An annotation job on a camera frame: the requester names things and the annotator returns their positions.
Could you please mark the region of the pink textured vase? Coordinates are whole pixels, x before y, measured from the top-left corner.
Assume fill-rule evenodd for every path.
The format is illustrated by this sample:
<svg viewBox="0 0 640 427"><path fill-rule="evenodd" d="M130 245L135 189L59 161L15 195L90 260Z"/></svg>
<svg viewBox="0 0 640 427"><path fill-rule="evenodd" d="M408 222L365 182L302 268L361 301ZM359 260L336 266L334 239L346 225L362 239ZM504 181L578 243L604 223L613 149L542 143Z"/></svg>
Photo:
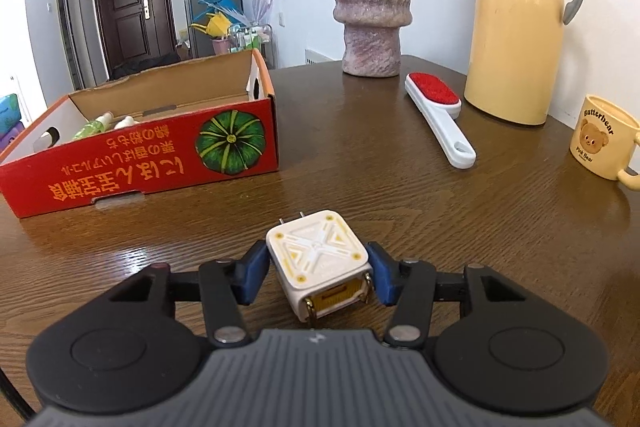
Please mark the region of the pink textured vase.
<svg viewBox="0 0 640 427"><path fill-rule="evenodd" d="M411 0L334 1L334 20L344 25L343 72L367 78L397 76L399 31L412 22Z"/></svg>

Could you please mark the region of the purple tissue pack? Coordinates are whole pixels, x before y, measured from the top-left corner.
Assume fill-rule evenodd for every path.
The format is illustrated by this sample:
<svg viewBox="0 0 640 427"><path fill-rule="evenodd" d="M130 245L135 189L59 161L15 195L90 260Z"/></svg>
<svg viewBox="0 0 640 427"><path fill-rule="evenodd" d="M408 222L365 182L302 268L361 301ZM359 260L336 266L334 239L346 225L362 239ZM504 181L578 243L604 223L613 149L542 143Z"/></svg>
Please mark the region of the purple tissue pack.
<svg viewBox="0 0 640 427"><path fill-rule="evenodd" d="M14 126L2 135L0 139L0 152L5 150L23 131L25 130L24 124L19 121Z"/></svg>

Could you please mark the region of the metal rolling cart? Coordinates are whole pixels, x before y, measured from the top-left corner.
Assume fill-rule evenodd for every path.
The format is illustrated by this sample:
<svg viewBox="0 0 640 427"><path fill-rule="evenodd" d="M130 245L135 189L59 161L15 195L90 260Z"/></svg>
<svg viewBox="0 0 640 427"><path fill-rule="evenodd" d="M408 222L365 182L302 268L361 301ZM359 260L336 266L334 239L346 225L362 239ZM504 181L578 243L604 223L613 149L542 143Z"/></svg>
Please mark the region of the metal rolling cart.
<svg viewBox="0 0 640 427"><path fill-rule="evenodd" d="M229 30L229 42L231 52L244 50L258 50L262 54L269 69L276 68L276 56L274 55L273 33L269 24L241 26L233 25Z"/></svg>

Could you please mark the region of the green spray bottle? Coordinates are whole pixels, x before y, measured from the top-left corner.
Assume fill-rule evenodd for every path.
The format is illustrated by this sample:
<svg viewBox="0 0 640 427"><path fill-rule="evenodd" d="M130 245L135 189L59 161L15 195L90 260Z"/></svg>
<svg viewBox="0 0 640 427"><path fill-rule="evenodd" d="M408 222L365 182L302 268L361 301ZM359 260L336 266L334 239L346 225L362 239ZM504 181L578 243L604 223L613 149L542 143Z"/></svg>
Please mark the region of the green spray bottle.
<svg viewBox="0 0 640 427"><path fill-rule="evenodd" d="M110 130L114 121L114 115L106 112L96 119L90 120L84 124L73 136L73 141L89 138L89 136L97 135Z"/></svg>

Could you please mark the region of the orange red cardboard box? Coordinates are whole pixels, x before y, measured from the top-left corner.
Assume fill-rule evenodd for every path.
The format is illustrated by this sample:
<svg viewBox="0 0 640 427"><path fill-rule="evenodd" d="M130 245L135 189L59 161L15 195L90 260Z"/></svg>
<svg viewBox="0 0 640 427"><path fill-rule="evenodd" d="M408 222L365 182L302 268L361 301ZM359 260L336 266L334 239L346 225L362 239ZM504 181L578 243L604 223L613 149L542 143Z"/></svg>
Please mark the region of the orange red cardboard box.
<svg viewBox="0 0 640 427"><path fill-rule="evenodd" d="M88 121L110 130L73 141ZM125 116L138 122L115 130ZM256 50L196 58L65 95L1 154L1 193L19 218L273 172L276 94Z"/></svg>

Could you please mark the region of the dark brown door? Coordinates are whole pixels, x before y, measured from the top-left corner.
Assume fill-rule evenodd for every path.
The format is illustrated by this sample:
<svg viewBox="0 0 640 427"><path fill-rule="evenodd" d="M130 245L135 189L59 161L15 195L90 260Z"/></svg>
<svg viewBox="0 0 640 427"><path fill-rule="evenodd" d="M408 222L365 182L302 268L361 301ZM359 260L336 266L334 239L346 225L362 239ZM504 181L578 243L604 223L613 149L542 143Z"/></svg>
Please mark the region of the dark brown door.
<svg viewBox="0 0 640 427"><path fill-rule="evenodd" d="M175 52L171 0L94 0L111 79Z"/></svg>

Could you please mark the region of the white plastic bottle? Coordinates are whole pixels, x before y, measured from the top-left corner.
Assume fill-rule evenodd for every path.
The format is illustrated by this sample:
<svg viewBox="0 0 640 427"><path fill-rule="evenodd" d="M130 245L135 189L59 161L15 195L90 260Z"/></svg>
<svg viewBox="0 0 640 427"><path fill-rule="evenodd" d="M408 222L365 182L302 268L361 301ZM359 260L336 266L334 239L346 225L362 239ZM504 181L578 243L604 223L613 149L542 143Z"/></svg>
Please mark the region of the white plastic bottle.
<svg viewBox="0 0 640 427"><path fill-rule="evenodd" d="M125 129L125 128L128 128L128 127L132 127L135 124L138 124L138 122L134 119L134 117L125 116L124 118L122 118L121 121L119 121L117 124L115 124L114 129L115 130Z"/></svg>

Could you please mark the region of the blue tissue pack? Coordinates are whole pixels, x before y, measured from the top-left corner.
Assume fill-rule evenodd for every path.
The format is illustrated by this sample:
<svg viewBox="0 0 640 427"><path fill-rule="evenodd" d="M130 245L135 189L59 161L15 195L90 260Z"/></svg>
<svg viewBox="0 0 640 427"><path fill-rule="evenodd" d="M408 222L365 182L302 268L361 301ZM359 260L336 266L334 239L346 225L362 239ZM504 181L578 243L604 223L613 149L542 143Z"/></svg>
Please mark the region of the blue tissue pack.
<svg viewBox="0 0 640 427"><path fill-rule="evenodd" d="M15 93L0 98L0 136L8 134L22 120L20 103Z"/></svg>

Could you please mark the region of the white cube plug adapter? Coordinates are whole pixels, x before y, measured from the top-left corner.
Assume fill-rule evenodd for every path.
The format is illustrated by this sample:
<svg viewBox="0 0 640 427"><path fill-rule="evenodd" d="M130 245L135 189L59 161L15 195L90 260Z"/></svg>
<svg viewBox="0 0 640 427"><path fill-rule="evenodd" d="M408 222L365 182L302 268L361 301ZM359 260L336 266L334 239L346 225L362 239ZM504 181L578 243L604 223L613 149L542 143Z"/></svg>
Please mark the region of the white cube plug adapter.
<svg viewBox="0 0 640 427"><path fill-rule="evenodd" d="M366 247L333 210L281 221L266 245L293 312L309 326L373 294Z"/></svg>

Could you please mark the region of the pink bucket with dustpans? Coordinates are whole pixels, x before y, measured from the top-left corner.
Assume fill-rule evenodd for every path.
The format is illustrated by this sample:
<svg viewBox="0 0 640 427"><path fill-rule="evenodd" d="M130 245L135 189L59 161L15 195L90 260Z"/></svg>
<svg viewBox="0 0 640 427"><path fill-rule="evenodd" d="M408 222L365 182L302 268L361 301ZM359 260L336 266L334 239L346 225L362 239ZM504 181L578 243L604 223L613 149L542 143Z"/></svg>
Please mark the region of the pink bucket with dustpans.
<svg viewBox="0 0 640 427"><path fill-rule="evenodd" d="M189 27L210 40L229 38L232 31L247 26L247 19L233 0L198 0L202 8Z"/></svg>

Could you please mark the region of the yellow thermos jug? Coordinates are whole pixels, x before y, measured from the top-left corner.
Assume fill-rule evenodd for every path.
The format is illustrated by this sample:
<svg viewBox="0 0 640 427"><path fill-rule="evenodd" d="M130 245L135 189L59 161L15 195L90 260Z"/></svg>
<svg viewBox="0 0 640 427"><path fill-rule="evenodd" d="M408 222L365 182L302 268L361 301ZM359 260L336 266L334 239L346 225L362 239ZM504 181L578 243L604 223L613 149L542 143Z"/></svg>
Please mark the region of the yellow thermos jug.
<svg viewBox="0 0 640 427"><path fill-rule="evenodd" d="M465 100L513 124L544 124L564 27L583 1L476 0Z"/></svg>

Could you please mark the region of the yellow bear mug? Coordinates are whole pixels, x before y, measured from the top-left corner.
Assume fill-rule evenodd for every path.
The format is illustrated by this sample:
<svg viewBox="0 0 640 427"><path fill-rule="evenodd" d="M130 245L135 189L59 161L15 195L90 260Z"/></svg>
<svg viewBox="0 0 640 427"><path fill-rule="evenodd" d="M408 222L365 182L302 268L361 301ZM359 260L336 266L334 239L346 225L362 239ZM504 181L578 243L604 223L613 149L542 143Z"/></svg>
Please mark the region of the yellow bear mug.
<svg viewBox="0 0 640 427"><path fill-rule="evenodd" d="M627 171L639 146L639 121L616 104L588 94L570 140L570 153L600 178L640 188L639 175Z"/></svg>

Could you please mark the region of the red white lint brush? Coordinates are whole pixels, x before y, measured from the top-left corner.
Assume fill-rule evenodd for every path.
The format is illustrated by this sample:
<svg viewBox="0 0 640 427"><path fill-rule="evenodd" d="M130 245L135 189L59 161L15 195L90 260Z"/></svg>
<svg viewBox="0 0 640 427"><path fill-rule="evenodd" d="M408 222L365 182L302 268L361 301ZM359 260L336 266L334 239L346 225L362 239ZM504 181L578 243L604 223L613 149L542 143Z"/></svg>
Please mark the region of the red white lint brush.
<svg viewBox="0 0 640 427"><path fill-rule="evenodd" d="M472 168L475 150L456 123L462 107L460 98L437 76L426 72L409 72L404 86L449 164L460 170Z"/></svg>

